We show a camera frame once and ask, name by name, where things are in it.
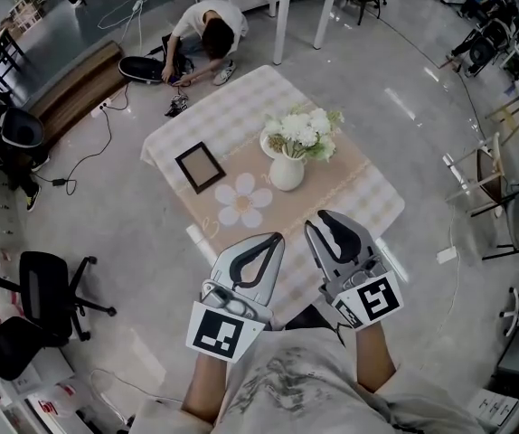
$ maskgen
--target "black chair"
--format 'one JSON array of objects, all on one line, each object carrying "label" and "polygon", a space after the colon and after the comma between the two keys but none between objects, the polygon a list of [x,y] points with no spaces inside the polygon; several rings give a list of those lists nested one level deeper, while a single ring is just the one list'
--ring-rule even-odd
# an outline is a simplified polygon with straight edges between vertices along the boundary
[{"label": "black chair", "polygon": [[7,381],[18,378],[43,347],[62,347],[68,337],[48,333],[18,316],[0,325],[0,377]]},{"label": "black chair", "polygon": [[69,284],[69,269],[63,259],[46,252],[23,252],[19,266],[20,285],[0,278],[0,288],[21,293],[24,316],[44,331],[68,338],[72,333],[71,325],[74,325],[79,339],[87,341],[90,332],[80,328],[77,309],[83,316],[84,307],[109,316],[117,314],[114,307],[102,307],[77,297],[77,286],[88,263],[96,264],[97,258],[84,258]]}]

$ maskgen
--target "white vase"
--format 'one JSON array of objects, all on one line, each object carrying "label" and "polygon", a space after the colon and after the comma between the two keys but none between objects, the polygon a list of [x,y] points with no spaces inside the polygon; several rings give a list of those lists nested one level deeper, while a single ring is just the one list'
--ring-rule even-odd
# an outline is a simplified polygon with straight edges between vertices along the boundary
[{"label": "white vase", "polygon": [[304,158],[289,157],[284,148],[271,163],[269,180],[283,192],[297,188],[304,180]]}]

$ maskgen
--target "bouquet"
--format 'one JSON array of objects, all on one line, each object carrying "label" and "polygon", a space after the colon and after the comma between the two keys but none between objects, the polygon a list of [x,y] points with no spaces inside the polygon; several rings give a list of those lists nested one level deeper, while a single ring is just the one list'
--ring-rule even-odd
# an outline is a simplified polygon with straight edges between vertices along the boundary
[{"label": "bouquet", "polygon": [[339,122],[344,122],[339,111],[325,112],[318,108],[302,113],[300,106],[296,106],[282,119],[268,116],[268,145],[278,153],[285,150],[291,158],[311,157],[329,161],[335,152],[334,127]]}]

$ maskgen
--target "floor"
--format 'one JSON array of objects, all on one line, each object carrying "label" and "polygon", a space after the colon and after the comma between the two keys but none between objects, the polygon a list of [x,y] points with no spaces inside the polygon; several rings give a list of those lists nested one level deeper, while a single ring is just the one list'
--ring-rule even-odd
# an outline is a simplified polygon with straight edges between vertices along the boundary
[{"label": "floor", "polygon": [[[519,287],[519,256],[480,260],[498,242],[508,242],[505,219],[491,212],[469,219],[465,210],[477,203],[478,192],[454,206],[445,203],[458,182],[443,156],[462,156],[497,129],[506,135],[484,117],[506,101],[510,81],[496,66],[475,79],[438,69],[470,25],[434,0],[388,0],[384,22],[366,14],[359,27],[357,8],[336,0],[324,46],[315,51],[311,42],[322,3],[290,6],[277,69],[321,107],[344,112],[346,133],[404,199],[404,212],[382,237],[401,265],[405,302],[384,321],[388,344],[398,364],[422,370],[463,402],[486,383],[504,348],[498,312],[509,286]],[[156,44],[164,25],[189,4],[175,0],[144,14],[144,46]],[[276,21],[267,9],[248,19],[236,77],[270,64],[273,50]],[[123,45],[137,52],[137,42],[134,27]],[[214,90],[208,81],[194,84],[187,91],[190,104]],[[139,160],[145,137],[167,121],[174,94],[168,86],[131,85],[128,108],[107,113],[112,142],[76,171],[73,196],[46,184],[29,214],[23,196],[17,197],[27,248],[63,256],[73,267],[85,255],[97,256],[85,293],[118,309],[114,318],[89,312],[92,339],[65,348],[78,373],[87,377],[92,368],[103,368],[150,392],[162,382],[161,393],[181,398],[195,359],[184,346],[191,304],[210,268],[184,231],[191,224],[186,209],[164,177]],[[114,106],[124,105],[119,95]],[[66,176],[108,138],[104,116],[85,118],[52,150],[41,174]],[[519,134],[503,151],[509,179],[519,181]],[[470,165],[462,169],[472,175]],[[439,265],[436,254],[451,239],[460,263]],[[96,376],[99,390],[124,416],[137,410],[141,394]],[[105,421],[109,410],[97,410]]]},{"label": "floor", "polygon": [[[45,6],[47,15],[18,41],[32,63],[19,59],[19,64],[25,67],[23,72],[11,71],[5,77],[16,90],[17,102],[22,104],[36,97],[39,91],[45,90],[47,82],[69,71],[73,63],[79,62],[78,57],[84,58],[105,38],[119,42],[122,34],[118,33],[116,38],[113,28],[127,22],[121,20],[133,12],[135,1],[86,0],[86,5],[74,8],[67,0],[50,0]],[[171,1],[144,0],[143,14]]]}]

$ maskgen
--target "sneaker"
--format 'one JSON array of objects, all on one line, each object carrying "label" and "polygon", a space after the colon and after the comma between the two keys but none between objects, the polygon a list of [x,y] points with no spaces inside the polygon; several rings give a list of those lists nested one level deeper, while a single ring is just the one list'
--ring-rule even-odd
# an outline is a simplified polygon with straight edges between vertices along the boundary
[{"label": "sneaker", "polygon": [[39,194],[41,193],[41,186],[37,185],[38,188],[36,193],[33,196],[26,196],[26,211],[30,212],[34,209],[34,205],[36,204],[36,200],[39,199]]},{"label": "sneaker", "polygon": [[223,85],[230,79],[236,68],[237,66],[235,65],[235,62],[230,61],[230,65],[215,76],[215,79],[213,79],[213,85]]},{"label": "sneaker", "polygon": [[43,163],[37,163],[34,159],[31,161],[31,172],[38,172],[41,167],[51,160],[50,156],[46,156],[46,160]]}]

